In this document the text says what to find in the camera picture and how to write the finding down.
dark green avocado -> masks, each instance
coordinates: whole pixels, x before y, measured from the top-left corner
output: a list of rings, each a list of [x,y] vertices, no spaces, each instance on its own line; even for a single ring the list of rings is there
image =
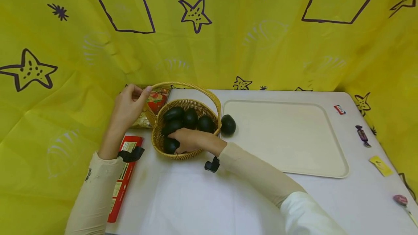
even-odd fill
[[[199,120],[199,116],[197,115],[197,112],[195,109],[189,108],[184,112],[183,124],[185,128],[190,129],[190,130],[195,130],[198,120]]]
[[[214,133],[215,123],[209,116],[202,116],[197,122],[197,129],[206,133]]]
[[[222,119],[221,119],[221,133],[222,135],[233,135],[236,128],[237,128],[237,124],[235,123],[234,119],[232,116],[230,116],[229,114],[225,114]]]
[[[184,109],[179,106],[176,106],[176,107],[168,109],[168,111],[165,112],[163,119],[164,119],[164,122],[168,122],[168,121],[176,120],[176,119],[181,120],[183,118],[183,115],[184,115]]]
[[[165,153],[174,154],[179,146],[180,143],[176,139],[171,139],[168,137],[164,138],[163,148]]]
[[[161,134],[163,136],[169,136],[181,128],[183,128],[183,122],[181,120],[172,120],[165,124],[164,128],[161,130]]]

basket handle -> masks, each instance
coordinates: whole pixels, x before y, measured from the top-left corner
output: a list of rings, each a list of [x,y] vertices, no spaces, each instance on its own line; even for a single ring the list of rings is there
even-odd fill
[[[196,86],[194,84],[189,84],[189,83],[181,83],[181,82],[162,82],[162,83],[154,84],[152,86],[152,89],[154,89],[156,87],[160,87],[160,86],[167,86],[167,85],[170,85],[170,84],[178,84],[180,86],[187,86],[187,87],[196,89],[196,90],[204,93],[205,95],[207,95],[210,98],[210,100],[212,100],[212,102],[214,102],[214,104],[216,106],[216,111],[218,113],[218,129],[221,128],[221,126],[222,126],[222,123],[221,123],[221,102],[216,97],[216,95],[214,95],[214,93],[212,93],[209,90],[204,89],[203,87]],[[145,111],[145,115],[148,118],[148,120],[151,123],[151,125],[155,125],[156,122],[157,122],[157,116],[148,107],[148,103],[145,103],[144,111]]]

yellow fabric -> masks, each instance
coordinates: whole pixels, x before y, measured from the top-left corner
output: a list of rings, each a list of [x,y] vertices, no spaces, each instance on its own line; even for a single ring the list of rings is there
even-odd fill
[[[346,91],[418,190],[416,0],[101,1],[0,2],[5,234],[63,233],[127,83]]]

plastic tray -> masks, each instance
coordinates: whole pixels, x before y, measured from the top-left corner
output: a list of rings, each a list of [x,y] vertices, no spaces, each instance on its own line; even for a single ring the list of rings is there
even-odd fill
[[[283,172],[332,178],[349,174],[327,113],[317,104],[229,100],[222,114],[237,123],[234,135],[222,139]]]

white table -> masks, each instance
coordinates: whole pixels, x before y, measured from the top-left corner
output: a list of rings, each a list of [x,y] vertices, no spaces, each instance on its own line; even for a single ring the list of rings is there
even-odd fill
[[[405,211],[392,200],[407,197],[412,214],[418,207],[396,174],[349,95],[343,92],[213,90],[221,104],[231,99],[327,103],[325,110],[350,166],[343,179],[289,174],[300,183],[348,234],[418,234]],[[215,110],[211,100],[197,90],[173,90],[171,100],[190,98]],[[340,105],[346,115],[333,108]],[[355,125],[363,125],[371,148],[360,141]],[[248,183],[220,169],[204,170],[213,156],[201,154],[188,161],[157,155],[150,130],[129,130],[145,138],[145,152],[135,167],[116,223],[107,232],[118,235],[274,235],[283,230],[280,211]],[[368,161],[378,155],[395,174],[383,177]]]

